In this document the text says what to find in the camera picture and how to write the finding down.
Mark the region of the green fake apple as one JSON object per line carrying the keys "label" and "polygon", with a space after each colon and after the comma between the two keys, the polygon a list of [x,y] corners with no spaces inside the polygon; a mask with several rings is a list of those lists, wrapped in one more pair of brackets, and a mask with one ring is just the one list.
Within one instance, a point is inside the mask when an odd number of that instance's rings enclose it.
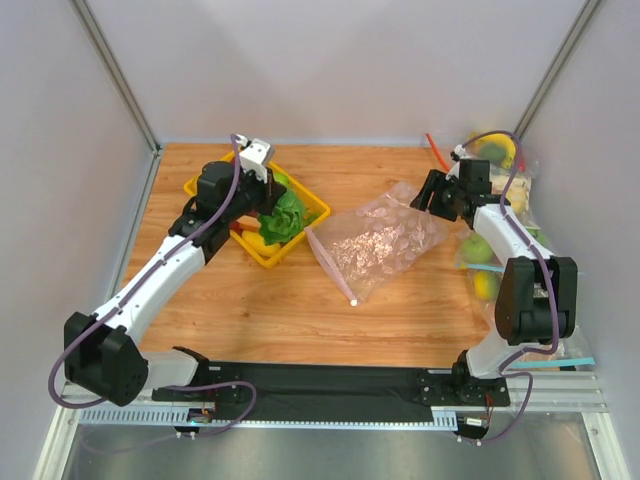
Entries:
{"label": "green fake apple", "polygon": [[287,176],[287,175],[282,174],[282,173],[280,173],[280,172],[275,172],[275,173],[273,174],[273,177],[274,177],[274,180],[275,180],[277,183],[279,183],[279,184],[281,184],[281,185],[285,186],[286,188],[288,188],[288,187],[290,186],[289,178],[288,178],[288,176]]}

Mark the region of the fake green cabbage leaf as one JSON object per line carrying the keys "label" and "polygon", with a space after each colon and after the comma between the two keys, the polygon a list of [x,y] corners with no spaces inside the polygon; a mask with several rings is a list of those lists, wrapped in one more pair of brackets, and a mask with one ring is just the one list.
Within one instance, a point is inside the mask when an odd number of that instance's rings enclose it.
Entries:
{"label": "fake green cabbage leaf", "polygon": [[258,215],[258,233],[267,244],[286,244],[295,238],[306,225],[306,206],[291,189],[278,201],[271,216]]}

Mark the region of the clear zip top bag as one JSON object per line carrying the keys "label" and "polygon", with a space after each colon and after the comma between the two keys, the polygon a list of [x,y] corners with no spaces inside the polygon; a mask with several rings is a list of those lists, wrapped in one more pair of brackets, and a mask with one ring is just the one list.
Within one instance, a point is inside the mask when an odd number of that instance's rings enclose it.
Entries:
{"label": "clear zip top bag", "polygon": [[354,209],[329,216],[305,234],[320,266],[359,305],[448,236],[446,225],[410,207],[418,190],[398,182]]}

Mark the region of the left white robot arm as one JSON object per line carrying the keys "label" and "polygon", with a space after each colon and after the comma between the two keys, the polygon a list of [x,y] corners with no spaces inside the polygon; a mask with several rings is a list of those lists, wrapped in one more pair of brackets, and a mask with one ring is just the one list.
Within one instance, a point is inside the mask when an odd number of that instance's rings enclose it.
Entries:
{"label": "left white robot arm", "polygon": [[204,367],[201,356],[178,347],[144,354],[139,344],[166,303],[226,243],[232,223],[249,213],[272,212],[285,191],[264,163],[206,164],[195,195],[147,264],[92,314],[76,312],[66,321],[56,364],[66,380],[117,406],[144,390],[194,388]]}

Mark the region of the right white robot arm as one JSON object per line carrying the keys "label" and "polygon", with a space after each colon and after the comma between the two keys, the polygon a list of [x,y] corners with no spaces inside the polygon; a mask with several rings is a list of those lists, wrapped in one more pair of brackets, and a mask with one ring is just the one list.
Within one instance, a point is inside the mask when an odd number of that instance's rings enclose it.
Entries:
{"label": "right white robot arm", "polygon": [[495,194],[487,160],[462,158],[449,172],[433,169],[412,208],[462,219],[489,243],[504,268],[494,325],[463,351],[444,376],[447,393],[462,399],[495,392],[522,356],[551,356],[575,330],[578,266],[543,247],[516,218],[504,193]]}

